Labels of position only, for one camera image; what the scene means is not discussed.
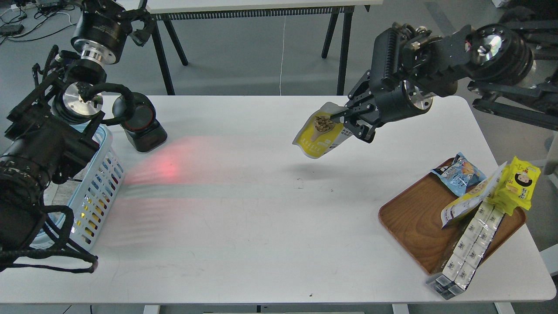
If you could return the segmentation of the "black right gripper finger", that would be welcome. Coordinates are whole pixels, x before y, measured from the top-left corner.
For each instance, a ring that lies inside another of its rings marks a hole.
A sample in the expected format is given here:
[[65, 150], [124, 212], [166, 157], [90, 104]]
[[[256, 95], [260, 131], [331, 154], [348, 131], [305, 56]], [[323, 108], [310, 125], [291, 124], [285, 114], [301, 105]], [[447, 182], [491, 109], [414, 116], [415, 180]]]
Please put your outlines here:
[[371, 107], [344, 107], [339, 113], [329, 117], [337, 123], [369, 123], [365, 115], [371, 113]]
[[359, 124], [357, 120], [344, 119], [343, 126], [345, 129], [349, 130], [353, 136], [357, 139], [364, 141], [365, 143], [371, 143], [375, 137], [376, 125], [370, 125], [369, 123]]

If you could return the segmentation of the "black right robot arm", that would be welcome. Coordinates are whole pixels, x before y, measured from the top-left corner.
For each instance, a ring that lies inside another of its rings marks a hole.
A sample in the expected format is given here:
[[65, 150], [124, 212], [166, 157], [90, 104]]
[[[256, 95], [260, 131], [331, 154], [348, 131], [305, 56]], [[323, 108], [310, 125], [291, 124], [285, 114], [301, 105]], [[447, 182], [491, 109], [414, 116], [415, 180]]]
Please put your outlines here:
[[534, 82], [538, 45], [557, 48], [557, 20], [507, 14], [498, 23], [468, 24], [445, 37], [394, 23], [375, 38], [370, 69], [331, 123], [370, 143], [377, 128], [427, 113], [435, 96], [454, 95], [459, 80], [469, 78], [469, 91], [480, 95], [475, 109], [556, 130], [557, 73]]

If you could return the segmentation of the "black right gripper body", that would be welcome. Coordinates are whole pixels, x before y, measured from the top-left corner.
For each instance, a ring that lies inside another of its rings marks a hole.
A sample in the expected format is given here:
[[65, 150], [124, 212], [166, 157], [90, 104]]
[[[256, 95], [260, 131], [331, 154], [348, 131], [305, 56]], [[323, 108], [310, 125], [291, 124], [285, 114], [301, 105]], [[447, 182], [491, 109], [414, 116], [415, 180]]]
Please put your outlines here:
[[381, 87], [370, 89], [371, 74], [366, 70], [349, 92], [348, 118], [358, 123], [381, 127], [409, 117], [424, 115], [431, 109], [435, 94], [422, 91], [411, 82], [403, 80], [392, 91]]

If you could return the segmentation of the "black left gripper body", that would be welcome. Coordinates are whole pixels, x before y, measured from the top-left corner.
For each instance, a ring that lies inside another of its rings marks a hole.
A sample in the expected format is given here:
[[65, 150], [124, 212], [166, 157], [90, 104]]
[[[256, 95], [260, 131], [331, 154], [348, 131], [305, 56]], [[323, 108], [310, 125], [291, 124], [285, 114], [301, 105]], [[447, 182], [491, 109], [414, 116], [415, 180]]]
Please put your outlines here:
[[82, 0], [81, 9], [72, 47], [81, 59], [99, 65], [119, 62], [129, 30], [120, 19], [124, 7], [113, 0]]

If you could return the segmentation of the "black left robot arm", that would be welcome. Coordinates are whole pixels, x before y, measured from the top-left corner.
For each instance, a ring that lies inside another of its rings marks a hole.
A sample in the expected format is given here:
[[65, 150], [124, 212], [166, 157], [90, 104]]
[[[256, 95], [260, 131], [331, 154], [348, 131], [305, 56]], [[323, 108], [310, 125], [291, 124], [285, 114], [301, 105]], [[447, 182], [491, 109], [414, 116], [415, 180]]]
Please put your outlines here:
[[143, 46], [156, 21], [142, 0], [126, 10], [114, 0], [75, 1], [81, 17], [71, 39], [73, 51], [52, 46], [43, 68], [33, 69], [35, 87], [8, 115], [1, 155], [1, 269], [23, 268], [19, 258], [82, 259], [92, 273], [98, 258], [70, 238], [74, 212], [45, 205], [44, 191], [84, 169], [100, 151], [100, 125], [120, 125], [139, 152], [167, 139], [146, 95], [106, 81], [105, 65], [120, 61], [128, 37]]

